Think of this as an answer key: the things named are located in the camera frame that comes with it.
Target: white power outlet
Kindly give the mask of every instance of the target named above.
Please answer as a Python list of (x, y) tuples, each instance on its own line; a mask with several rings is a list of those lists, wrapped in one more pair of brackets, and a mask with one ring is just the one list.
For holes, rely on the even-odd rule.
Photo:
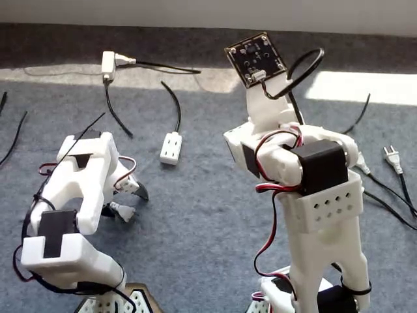
[(178, 132), (169, 132), (162, 145), (160, 160), (162, 163), (177, 165), (180, 157), (182, 136)]

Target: white wall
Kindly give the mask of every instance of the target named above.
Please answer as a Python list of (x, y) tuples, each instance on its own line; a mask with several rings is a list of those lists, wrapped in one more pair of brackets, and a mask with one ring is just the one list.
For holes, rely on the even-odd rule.
[(0, 0), (0, 22), (417, 36), (417, 1)]

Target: white robot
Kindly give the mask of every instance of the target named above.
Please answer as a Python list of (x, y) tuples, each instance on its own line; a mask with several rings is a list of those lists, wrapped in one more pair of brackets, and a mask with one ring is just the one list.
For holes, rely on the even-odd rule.
[[(225, 52), (247, 88), (249, 118), (224, 136), (239, 167), (262, 181), (256, 190), (272, 190), (273, 199), (279, 198), (292, 260), (290, 267), (273, 273), (260, 273), (255, 260), (257, 272), (265, 277), (260, 280), (261, 291), (252, 295), (248, 312), (365, 310), (371, 285), (359, 230), (362, 181), (349, 169), (356, 164), (358, 147), (346, 135), (304, 125), (291, 93), (301, 82), (292, 80), (295, 67), (318, 53), (302, 74), (305, 78), (318, 66), (324, 51), (313, 50), (287, 69), (262, 33)], [(341, 271), (341, 286), (332, 287), (323, 279), (330, 265)]]
[[(131, 161), (132, 168), (120, 160)], [(111, 133), (89, 130), (66, 137), (57, 162), (43, 173), (48, 178), (28, 212), (31, 236), (23, 225), (23, 267), (51, 291), (94, 296), (80, 312), (151, 312), (142, 293), (124, 294), (121, 265), (86, 238), (97, 230), (100, 215), (119, 215), (125, 222), (133, 216), (133, 207), (112, 201), (115, 193), (148, 200), (146, 188), (133, 176), (135, 160), (119, 155)], [(78, 210), (66, 208), (73, 198), (83, 198)]]

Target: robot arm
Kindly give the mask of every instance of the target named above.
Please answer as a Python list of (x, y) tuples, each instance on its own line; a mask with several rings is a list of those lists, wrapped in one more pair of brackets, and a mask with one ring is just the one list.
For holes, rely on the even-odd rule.
[[(278, 313), (365, 310), (370, 286), (358, 223), (363, 211), (362, 181), (349, 170), (358, 159), (357, 145), (346, 135), (300, 125), (299, 114), (285, 97), (271, 100), (265, 96), (266, 87), (279, 93), (291, 83), (266, 33), (243, 40), (226, 53), (247, 88), (249, 114), (247, 123), (224, 134), (226, 142), (240, 168), (268, 182), (263, 186), (282, 191), (278, 198), (283, 205), (292, 258), (289, 275), (296, 297), (263, 280), (261, 289), (268, 302)], [(327, 291), (331, 300), (319, 304), (323, 273), (332, 263), (341, 265), (343, 296), (332, 289)]]
[[(148, 194), (132, 175), (134, 160), (129, 158), (135, 165), (131, 170), (121, 164), (119, 159), (126, 157), (119, 156), (111, 133), (90, 131), (82, 139), (78, 136), (65, 139), (57, 156), (59, 165), (35, 198), (30, 218), (35, 235), (23, 240), (22, 265), (64, 290), (77, 288), (80, 282), (122, 290), (126, 282), (122, 267), (85, 236), (97, 230), (104, 207), (116, 211), (123, 207), (112, 202), (114, 193), (129, 192), (145, 200)], [(79, 210), (65, 207), (73, 198), (83, 198)]]

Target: black circuit board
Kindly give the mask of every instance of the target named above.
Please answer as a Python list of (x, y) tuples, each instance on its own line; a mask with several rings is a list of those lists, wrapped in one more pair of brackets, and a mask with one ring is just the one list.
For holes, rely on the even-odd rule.
[(259, 70), (266, 72), (265, 80), (287, 70), (267, 33), (238, 42), (227, 47), (225, 52), (246, 88), (259, 83), (252, 78)]

